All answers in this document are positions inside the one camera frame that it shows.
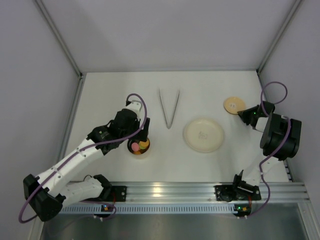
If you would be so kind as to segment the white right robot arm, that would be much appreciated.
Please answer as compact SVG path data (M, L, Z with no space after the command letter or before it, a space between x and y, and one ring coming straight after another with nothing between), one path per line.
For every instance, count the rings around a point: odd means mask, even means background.
M293 158L300 147L302 121L275 113L275 105L268 101L237 111L243 123L260 131L259 147L263 158L234 176L229 192L231 201L261 200L259 185L276 164Z

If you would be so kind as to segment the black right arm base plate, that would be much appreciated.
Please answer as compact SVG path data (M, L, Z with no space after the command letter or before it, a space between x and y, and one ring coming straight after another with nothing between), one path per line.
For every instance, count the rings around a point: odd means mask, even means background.
M214 187L216 200L224 202L232 201L260 201L262 199L258 186L222 184Z

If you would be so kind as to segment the aluminium frame post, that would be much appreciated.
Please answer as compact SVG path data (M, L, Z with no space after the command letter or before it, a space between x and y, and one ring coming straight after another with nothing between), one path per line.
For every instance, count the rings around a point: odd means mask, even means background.
M268 61L270 60L273 52L276 50L278 44L280 43L281 39L284 37L286 31L288 30L289 26L291 25L292 21L294 20L296 14L298 13L299 9L303 5L304 0L294 0L289 7L289 10L284 15L282 22L279 25L279 28L275 32L275 35L267 48L267 51L263 55L262 60L260 61L256 73L258 76L261 75L265 66L267 65Z
M55 37L58 45L60 46L63 54L65 55L66 59L68 60L69 64L71 65L73 71L77 75L79 79L82 78L83 73L81 72L80 68L78 67L74 57L70 49L68 48L62 34L60 33L59 29L56 26L54 19L52 18L50 12L48 11L45 3L43 0L33 0L33 3L37 7L40 15L43 17L45 23L49 27L50 31L52 32L53 36Z

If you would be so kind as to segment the steel-lined beige lunch box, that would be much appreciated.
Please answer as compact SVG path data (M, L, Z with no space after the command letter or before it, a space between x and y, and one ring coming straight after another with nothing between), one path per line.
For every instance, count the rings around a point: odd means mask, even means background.
M145 148L145 149L140 148L140 150L145 150L145 153L144 154L140 154L140 155L134 154L133 153L134 151L131 148L132 143L138 143L139 144L140 141L139 140L128 141L126 147L127 147L128 152L129 152L129 155L131 157L133 157L135 159L139 159L139 160L146 159L149 156L149 154L151 153L151 141L150 141L149 138L148 138L148 140L149 140L149 146L147 148Z

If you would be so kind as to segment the aluminium front rail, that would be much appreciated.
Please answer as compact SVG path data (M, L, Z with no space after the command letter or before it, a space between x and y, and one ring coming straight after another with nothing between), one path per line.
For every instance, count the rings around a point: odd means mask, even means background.
M310 197L303 183L269 182L259 186L261 200L217 201L215 186L226 182L113 182L112 186L127 186L126 203L132 204L262 204L309 202Z

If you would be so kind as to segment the pink round cookie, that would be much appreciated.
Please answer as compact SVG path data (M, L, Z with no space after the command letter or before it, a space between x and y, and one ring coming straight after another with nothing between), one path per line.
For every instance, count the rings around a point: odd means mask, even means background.
M134 152L137 152L140 150L140 146L138 143L134 142L131 144L131 149L134 151Z

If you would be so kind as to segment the right aluminium frame post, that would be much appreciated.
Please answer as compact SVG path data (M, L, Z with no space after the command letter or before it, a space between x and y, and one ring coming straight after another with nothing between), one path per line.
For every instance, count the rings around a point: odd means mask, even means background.
M286 31L288 30L289 26L291 25L292 21L294 20L296 14L298 13L299 9L303 5L304 0L294 0L289 7L289 10L284 15L282 22L279 25L279 28L275 32L275 35L267 48L267 51L263 55L262 60L260 61L256 73L258 76L261 75L265 66L267 65L268 61L270 60L273 52L276 50L278 44L280 43L281 39L284 37Z

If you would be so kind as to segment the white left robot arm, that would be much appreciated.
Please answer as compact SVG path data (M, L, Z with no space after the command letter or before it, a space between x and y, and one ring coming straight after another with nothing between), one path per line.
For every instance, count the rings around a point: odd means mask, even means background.
M107 202L112 185L101 174L72 183L71 180L91 163L101 159L126 140L145 140L150 118L124 108L106 125L95 127L68 156L45 172L29 174L23 180L24 197L42 222L53 219L64 207L82 201Z

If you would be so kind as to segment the beige round plate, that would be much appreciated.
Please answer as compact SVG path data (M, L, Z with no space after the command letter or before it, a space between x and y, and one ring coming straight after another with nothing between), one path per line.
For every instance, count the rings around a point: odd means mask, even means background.
M225 134L217 121L200 117L190 121L184 127L183 138L191 149L200 153L211 153L223 144Z

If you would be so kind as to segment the beige lunch box lid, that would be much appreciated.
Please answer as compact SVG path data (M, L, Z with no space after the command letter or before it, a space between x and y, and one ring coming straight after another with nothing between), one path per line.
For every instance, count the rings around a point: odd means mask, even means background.
M241 98L231 96L224 100L223 107L229 114L237 115L246 109L246 104Z

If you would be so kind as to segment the left aluminium frame post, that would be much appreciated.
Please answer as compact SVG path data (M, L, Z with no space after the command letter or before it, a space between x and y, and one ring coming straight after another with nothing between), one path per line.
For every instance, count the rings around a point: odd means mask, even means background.
M73 71L77 75L79 79L82 78L83 73L81 72L80 68L78 67L74 57L70 49L68 48L62 34L60 33L59 29L56 26L54 19L52 18L50 12L48 11L45 3L43 0L33 0L33 3L37 7L40 15L43 17L45 23L49 27L50 31L52 32L53 36L55 37L58 45L60 46L63 54L65 55L66 59L68 60L69 64L71 65Z

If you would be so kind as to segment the metal serving tongs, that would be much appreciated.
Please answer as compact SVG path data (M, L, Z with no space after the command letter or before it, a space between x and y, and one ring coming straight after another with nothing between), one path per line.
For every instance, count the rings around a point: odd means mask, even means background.
M160 109L162 111L165 126L168 130L170 130L173 126L180 95L180 89L158 89Z

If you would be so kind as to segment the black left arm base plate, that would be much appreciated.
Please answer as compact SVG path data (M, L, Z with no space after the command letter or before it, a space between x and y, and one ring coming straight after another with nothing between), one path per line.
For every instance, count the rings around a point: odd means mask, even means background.
M109 196L110 196L110 201L113 203L126 202L127 186L125 185L112 186Z

